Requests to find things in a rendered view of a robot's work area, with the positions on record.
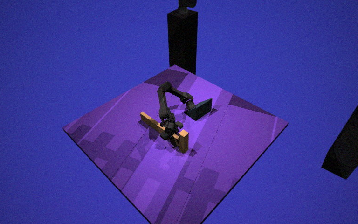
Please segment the brown wooden board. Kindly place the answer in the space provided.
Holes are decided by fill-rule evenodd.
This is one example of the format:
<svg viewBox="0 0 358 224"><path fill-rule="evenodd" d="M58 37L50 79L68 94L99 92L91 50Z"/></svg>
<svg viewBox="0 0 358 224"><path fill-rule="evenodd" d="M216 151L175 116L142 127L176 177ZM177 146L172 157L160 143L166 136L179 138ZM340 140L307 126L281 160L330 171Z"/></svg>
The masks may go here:
<svg viewBox="0 0 358 224"><path fill-rule="evenodd" d="M146 124L151 126L153 129L155 129L159 133L165 132L165 127L161 127L160 123L158 123L156 120L154 120L153 118L151 118L144 112L141 112L140 116L141 116L142 121L144 121ZM175 133L172 133L171 135L172 135L172 139L169 138L169 140L172 141L177 146L179 146L179 137Z"/></svg>

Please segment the wooden post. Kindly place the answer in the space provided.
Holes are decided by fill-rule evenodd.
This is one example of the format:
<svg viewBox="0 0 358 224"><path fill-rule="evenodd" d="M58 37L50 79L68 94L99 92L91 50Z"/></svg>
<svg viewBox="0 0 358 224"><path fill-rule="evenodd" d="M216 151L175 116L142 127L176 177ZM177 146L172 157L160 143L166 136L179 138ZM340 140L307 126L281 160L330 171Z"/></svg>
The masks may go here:
<svg viewBox="0 0 358 224"><path fill-rule="evenodd" d="M182 130L179 133L179 151L185 153L188 151L188 142L189 142L189 133L185 130Z"/></svg>

